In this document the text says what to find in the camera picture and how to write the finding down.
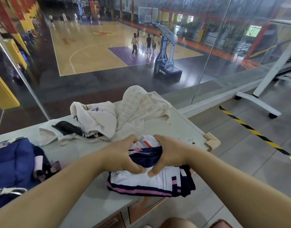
gray tile floor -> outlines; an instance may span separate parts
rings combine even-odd
[[[270,119],[267,111],[246,99],[231,99],[221,106],[291,153],[291,83],[271,83],[260,99],[282,115]],[[291,160],[288,157],[225,115],[218,106],[189,119],[221,141],[212,151],[214,155],[291,197]],[[208,228],[217,219],[227,220],[234,228],[242,227],[198,175],[193,179],[196,190],[191,195],[167,199],[132,227],[148,224],[156,228],[173,216],[188,219],[198,228]]]

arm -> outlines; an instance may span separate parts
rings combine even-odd
[[[155,138],[163,154],[150,177],[164,166],[189,165],[244,228],[291,228],[291,198],[205,150],[170,137]]]
[[[103,171],[123,169],[138,174],[144,168],[128,156],[138,141],[131,135],[84,156],[0,209],[0,227],[59,227],[90,183]]]

basketball court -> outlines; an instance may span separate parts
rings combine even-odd
[[[145,39],[141,38],[140,31],[138,56],[132,55],[131,42],[137,29],[119,22],[55,21],[55,27],[51,23],[49,27],[60,76],[153,63],[160,51],[157,43],[155,54],[146,54]],[[174,59],[201,55],[176,45]]]

forearm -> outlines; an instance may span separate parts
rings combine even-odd
[[[0,227],[59,227],[90,183],[101,174],[101,153],[94,152],[0,209]]]
[[[291,199],[199,148],[188,165],[208,184],[244,228],[291,227]]]

hand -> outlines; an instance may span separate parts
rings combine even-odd
[[[182,166],[187,164],[187,150],[190,146],[178,139],[155,134],[154,137],[160,142],[163,154],[156,165],[147,173],[153,177],[161,172],[165,166]]]
[[[127,170],[132,174],[144,173],[145,169],[134,163],[128,156],[129,147],[137,141],[138,138],[135,135],[130,135],[95,152],[102,157],[102,171],[117,172]]]

